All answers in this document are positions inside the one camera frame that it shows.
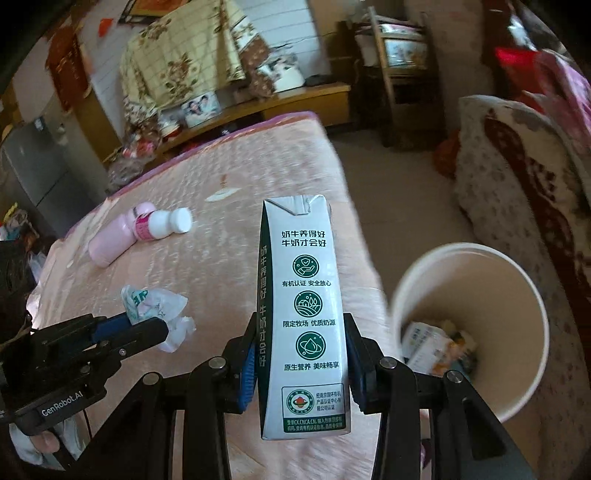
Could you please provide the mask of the left hand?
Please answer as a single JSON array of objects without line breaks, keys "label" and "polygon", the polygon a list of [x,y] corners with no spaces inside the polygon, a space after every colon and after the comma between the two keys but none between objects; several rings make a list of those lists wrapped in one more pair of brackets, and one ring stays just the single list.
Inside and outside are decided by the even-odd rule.
[{"label": "left hand", "polygon": [[65,429],[50,428],[29,438],[33,453],[33,464],[52,470],[69,468],[75,458],[68,449]]}]

